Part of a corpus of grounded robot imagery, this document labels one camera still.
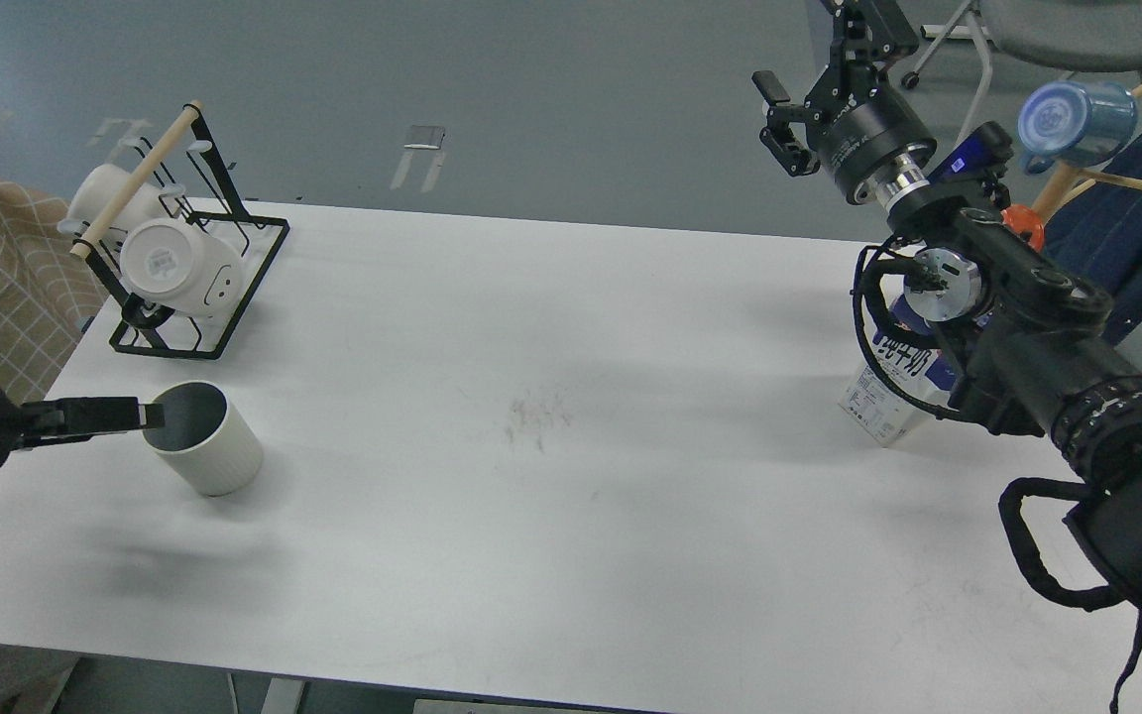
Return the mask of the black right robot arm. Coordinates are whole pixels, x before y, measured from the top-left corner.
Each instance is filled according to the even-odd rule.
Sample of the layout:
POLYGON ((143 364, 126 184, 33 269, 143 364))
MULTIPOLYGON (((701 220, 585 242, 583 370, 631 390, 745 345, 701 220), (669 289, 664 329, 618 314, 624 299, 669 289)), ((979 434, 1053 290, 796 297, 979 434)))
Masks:
POLYGON ((888 392, 943 420, 1046 435, 1075 482, 1012 480, 998 515, 1039 596, 1092 613, 1137 610, 1142 653, 1142 372, 1101 338, 1110 296, 1003 220, 1010 135, 975 128, 934 169, 928 128, 888 80, 919 40, 893 1, 826 1, 828 59, 805 98, 773 72, 759 141, 794 177, 830 173, 850 204, 878 202, 891 234, 859 252, 856 344, 888 392))

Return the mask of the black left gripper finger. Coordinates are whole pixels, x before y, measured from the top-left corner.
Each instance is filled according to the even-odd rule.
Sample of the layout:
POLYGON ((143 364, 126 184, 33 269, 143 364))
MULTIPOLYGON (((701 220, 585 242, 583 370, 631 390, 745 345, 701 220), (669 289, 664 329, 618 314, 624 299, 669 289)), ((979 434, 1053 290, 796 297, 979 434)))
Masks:
POLYGON ((21 411, 25 419, 21 450, 164 426, 164 406, 140 403, 137 398, 62 398, 26 403, 21 411))

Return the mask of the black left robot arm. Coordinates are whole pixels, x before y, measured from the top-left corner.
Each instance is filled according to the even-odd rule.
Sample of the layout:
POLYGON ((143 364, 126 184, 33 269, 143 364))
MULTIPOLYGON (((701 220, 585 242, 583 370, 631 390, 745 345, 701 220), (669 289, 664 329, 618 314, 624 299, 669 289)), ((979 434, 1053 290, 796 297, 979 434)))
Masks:
POLYGON ((164 407, 136 398, 62 398, 15 404, 0 388, 0 467, 14 451, 164 426, 164 407))

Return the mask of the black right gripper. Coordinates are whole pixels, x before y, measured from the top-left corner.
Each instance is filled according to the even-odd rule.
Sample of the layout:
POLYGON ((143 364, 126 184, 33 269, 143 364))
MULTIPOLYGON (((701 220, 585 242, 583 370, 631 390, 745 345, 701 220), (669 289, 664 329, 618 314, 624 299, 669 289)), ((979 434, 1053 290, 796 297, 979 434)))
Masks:
POLYGON ((868 202, 864 183, 900 155, 925 166, 938 149, 888 70, 920 40, 896 1, 825 1, 831 17, 828 63, 797 103, 773 71, 751 74, 764 99, 758 139, 791 177, 828 168, 852 206, 868 202))

